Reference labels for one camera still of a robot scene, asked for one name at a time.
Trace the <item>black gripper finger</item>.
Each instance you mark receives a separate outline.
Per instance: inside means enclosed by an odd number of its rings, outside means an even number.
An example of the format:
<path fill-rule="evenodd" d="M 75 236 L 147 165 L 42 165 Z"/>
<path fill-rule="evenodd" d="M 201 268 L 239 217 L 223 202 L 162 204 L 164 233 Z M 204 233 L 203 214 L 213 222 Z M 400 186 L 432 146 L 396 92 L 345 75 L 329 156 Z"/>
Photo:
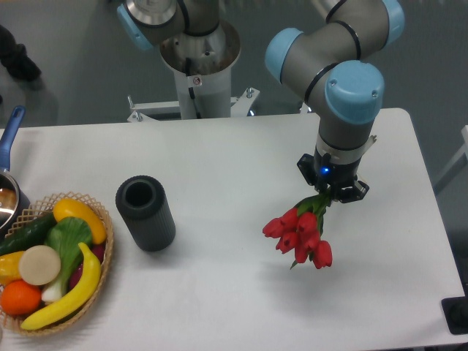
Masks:
<path fill-rule="evenodd" d="M 306 183 L 309 186 L 315 186 L 317 174 L 314 169 L 314 157 L 310 154 L 303 154 L 297 162 L 297 167 Z"/>
<path fill-rule="evenodd" d="M 338 192 L 340 203 L 352 203 L 362 200 L 369 191 L 369 185 L 365 182 L 354 179 L 350 185 L 342 187 Z"/>

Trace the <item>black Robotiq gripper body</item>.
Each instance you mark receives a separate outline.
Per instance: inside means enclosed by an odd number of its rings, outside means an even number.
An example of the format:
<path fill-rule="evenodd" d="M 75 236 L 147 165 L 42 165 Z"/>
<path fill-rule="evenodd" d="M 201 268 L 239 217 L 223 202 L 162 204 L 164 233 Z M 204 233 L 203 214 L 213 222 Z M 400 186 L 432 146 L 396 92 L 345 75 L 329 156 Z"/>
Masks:
<path fill-rule="evenodd" d="M 329 154 L 320 155 L 314 152 L 314 171 L 317 179 L 314 188 L 319 192 L 324 192 L 328 187 L 333 191 L 346 189 L 354 185 L 357 178 L 357 170 L 360 160 L 353 163 L 339 165 L 332 163 Z"/>

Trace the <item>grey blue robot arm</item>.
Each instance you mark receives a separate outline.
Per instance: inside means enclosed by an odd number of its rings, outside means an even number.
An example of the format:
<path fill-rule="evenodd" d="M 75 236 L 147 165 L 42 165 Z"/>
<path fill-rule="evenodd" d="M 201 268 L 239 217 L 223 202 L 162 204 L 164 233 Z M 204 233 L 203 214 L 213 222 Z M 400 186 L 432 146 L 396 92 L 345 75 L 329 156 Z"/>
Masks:
<path fill-rule="evenodd" d="M 306 182 L 332 201 L 361 200 L 362 156 L 373 145 L 374 120 L 385 83 L 365 58 L 401 36 L 405 17 L 397 1 L 316 1 L 325 25 L 312 34 L 280 31 L 268 44 L 265 66 L 320 118 L 314 153 L 298 168 Z M 232 115 L 231 68 L 240 54 L 237 31 L 217 1 L 124 1 L 117 15 L 141 50 L 158 48 L 172 69 L 181 117 Z"/>

